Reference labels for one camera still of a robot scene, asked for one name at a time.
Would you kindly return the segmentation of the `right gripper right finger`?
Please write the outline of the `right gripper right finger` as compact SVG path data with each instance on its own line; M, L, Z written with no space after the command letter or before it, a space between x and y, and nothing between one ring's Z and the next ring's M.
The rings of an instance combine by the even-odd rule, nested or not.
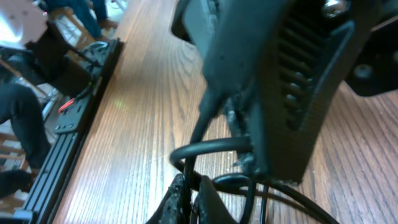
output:
M207 176L203 176L200 182L198 216L199 224L237 224Z

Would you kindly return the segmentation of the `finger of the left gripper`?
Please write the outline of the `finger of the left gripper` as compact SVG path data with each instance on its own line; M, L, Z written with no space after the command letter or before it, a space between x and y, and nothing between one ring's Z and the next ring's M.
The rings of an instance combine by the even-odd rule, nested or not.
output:
M202 130L228 98L238 97L248 133L266 133L259 91L261 62L285 12L285 1L177 2L171 30L189 40L203 59L207 88L199 107Z

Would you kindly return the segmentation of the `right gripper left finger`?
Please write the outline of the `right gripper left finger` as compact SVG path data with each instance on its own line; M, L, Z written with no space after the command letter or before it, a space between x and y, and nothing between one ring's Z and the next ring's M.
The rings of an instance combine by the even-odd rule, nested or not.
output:
M184 224L187 222L187 189L183 174L177 174L155 213L146 224Z

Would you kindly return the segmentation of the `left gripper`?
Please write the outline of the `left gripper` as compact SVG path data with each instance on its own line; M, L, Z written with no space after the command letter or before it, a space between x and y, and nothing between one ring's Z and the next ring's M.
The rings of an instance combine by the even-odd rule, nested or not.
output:
M324 1L279 5L258 64L248 130L255 176L300 183L345 78L359 96L397 90L397 16L373 27L380 1L349 1L335 18L326 17Z

